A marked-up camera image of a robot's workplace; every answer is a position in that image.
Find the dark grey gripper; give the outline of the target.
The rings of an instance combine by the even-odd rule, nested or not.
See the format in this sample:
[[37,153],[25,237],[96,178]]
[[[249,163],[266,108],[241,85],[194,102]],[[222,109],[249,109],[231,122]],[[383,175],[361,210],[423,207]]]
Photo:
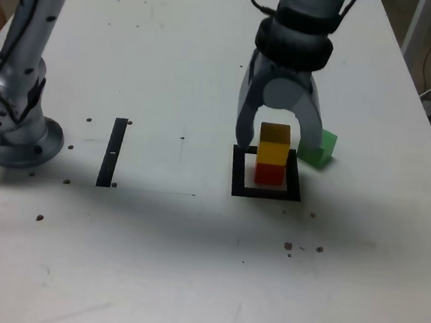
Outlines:
[[[270,72],[282,78],[277,77],[267,83]],[[292,112],[299,123],[301,142],[312,150],[321,146],[323,124],[317,87],[311,75],[308,71],[280,66],[260,51],[253,51],[240,87],[235,122],[235,138],[240,149],[247,150],[251,144],[254,119],[263,103],[269,108]]]

